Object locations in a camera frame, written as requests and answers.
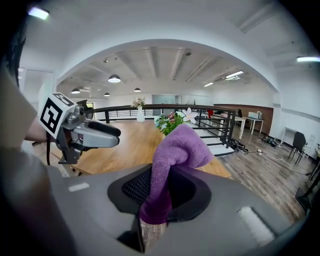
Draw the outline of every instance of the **green plant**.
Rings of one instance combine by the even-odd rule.
[[[178,125],[184,122],[184,114],[181,112],[171,113],[169,117],[160,116],[155,120],[155,126],[161,130],[161,132],[167,136],[171,133]]]

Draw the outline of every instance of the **potted plant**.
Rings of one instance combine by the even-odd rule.
[[[184,109],[182,112],[172,112],[168,117],[167,116],[158,116],[154,119],[155,127],[158,128],[163,134],[164,137],[171,133],[178,125],[184,123],[196,123],[195,117],[198,114],[192,112],[191,108],[188,107],[187,111]]]
[[[131,107],[132,108],[137,108],[138,109],[138,113],[136,114],[136,120],[139,123],[143,123],[145,121],[145,115],[142,112],[142,107],[146,105],[146,98],[142,97],[142,98],[135,98]]]

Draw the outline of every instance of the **person's arm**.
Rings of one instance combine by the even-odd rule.
[[[46,142],[47,140],[47,132],[45,128],[41,126],[39,123],[38,117],[36,117],[29,130],[25,136],[26,141],[34,141],[34,142]]]

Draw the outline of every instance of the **fluorescent light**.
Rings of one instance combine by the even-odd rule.
[[[242,74],[242,73],[243,73],[243,71],[242,71],[242,70],[240,70],[240,71],[238,71],[238,72],[236,72],[236,73],[233,73],[233,74],[227,75],[225,78],[232,78],[232,77],[237,76],[237,75],[240,75],[240,74]]]
[[[233,76],[233,77],[229,77],[229,78],[226,78],[225,80],[238,80],[238,79],[240,79],[240,77],[239,76]]]
[[[320,62],[320,57],[297,57],[297,62]]]
[[[213,84],[214,84],[213,82],[210,82],[210,83],[204,85],[204,87],[207,87],[207,86],[210,86],[210,85],[213,85]]]
[[[28,14],[42,20],[45,20],[49,16],[49,12],[47,10],[38,7],[32,7]]]

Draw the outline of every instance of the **red object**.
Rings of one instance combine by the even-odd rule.
[[[209,118],[211,118],[211,116],[213,116],[213,114],[214,114],[214,111],[213,110],[207,110],[207,111],[208,111]]]

